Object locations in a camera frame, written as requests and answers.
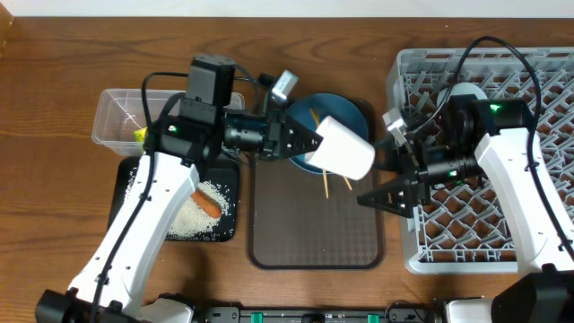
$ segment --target green light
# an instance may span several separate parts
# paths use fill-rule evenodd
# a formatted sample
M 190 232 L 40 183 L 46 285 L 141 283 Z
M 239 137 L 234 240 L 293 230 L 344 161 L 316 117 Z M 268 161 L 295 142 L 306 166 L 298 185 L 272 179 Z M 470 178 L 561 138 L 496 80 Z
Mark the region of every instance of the green light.
M 491 104 L 492 112 L 496 112 L 498 109 L 502 108 L 500 104 Z

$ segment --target lattice basket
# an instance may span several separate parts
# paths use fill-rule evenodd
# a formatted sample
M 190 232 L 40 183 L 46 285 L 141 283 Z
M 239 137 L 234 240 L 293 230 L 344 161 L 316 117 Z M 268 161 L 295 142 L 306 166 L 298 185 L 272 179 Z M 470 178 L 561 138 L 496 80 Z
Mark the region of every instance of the lattice basket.
M 387 107 L 430 115 L 457 68 L 463 48 L 405 49 L 387 77 Z M 574 48 L 520 48 L 536 70 L 543 93 L 538 123 L 544 160 L 570 218 L 574 218 Z M 491 99 L 523 98 L 535 106 L 532 81 L 504 48 L 478 48 L 460 82 L 478 85 Z M 433 125 L 426 144 L 443 136 Z M 436 187 L 432 204 L 401 220 L 404 264 L 416 274 L 517 272 L 514 244 L 491 183 Z

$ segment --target yellow stick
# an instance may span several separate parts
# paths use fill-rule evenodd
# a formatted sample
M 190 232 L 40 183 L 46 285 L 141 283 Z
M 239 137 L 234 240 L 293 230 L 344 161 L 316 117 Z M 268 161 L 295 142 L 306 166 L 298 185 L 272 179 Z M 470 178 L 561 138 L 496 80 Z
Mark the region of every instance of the yellow stick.
M 313 110 L 313 108 L 309 109 L 309 111 L 311 112 L 311 117 L 313 117 L 313 120 L 315 120 L 317 127 L 319 127 L 320 122 L 319 122 L 319 116 L 317 115 L 317 112 L 315 112 L 315 110 Z M 347 183 L 349 190 L 352 190 L 351 182 L 349 182 L 349 179 L 346 178 L 345 176 L 343 176 L 343 178 L 344 178 L 344 182 Z M 329 192 L 327 191 L 327 188 L 326 188 L 326 172 L 325 172 L 325 170 L 323 170 L 323 179 L 325 181 L 326 198 L 329 198 Z

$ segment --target plastic bin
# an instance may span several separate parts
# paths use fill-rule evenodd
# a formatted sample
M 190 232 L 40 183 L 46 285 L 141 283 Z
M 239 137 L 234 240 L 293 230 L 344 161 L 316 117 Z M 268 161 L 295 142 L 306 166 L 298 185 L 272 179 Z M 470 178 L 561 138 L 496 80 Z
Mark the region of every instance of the plastic bin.
M 152 120 L 155 120 L 163 105 L 175 90 L 148 90 L 147 100 Z M 240 93 L 231 94 L 230 105 L 226 109 L 244 109 L 245 101 Z M 171 110 L 171 115 L 179 113 L 179 104 Z M 134 131 L 145 127 L 142 92 L 139 89 L 107 89 L 101 93 L 100 103 L 93 122 L 91 139 L 96 144 L 104 144 L 120 156 L 142 155 L 142 143 L 137 143 Z
M 554 185 L 574 217 L 574 48 L 519 48 L 536 70 L 543 95 L 538 132 Z M 405 49 L 387 76 L 387 107 L 430 115 L 437 94 L 447 86 L 464 48 Z M 523 98 L 535 106 L 532 81 L 505 48 L 476 48 L 465 61 L 459 82 L 474 83 L 489 98 Z M 426 138 L 440 135 L 434 125 Z M 430 192 L 433 206 L 415 207 L 401 219 L 404 265 L 415 274 L 516 273 L 514 242 L 490 182 Z

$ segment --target white wall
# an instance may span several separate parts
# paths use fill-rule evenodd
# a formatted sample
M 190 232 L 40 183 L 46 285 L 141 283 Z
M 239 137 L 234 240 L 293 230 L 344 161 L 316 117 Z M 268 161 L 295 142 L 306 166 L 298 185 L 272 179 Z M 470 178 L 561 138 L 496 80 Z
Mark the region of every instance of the white wall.
M 0 0 L 14 16 L 574 18 L 574 0 Z

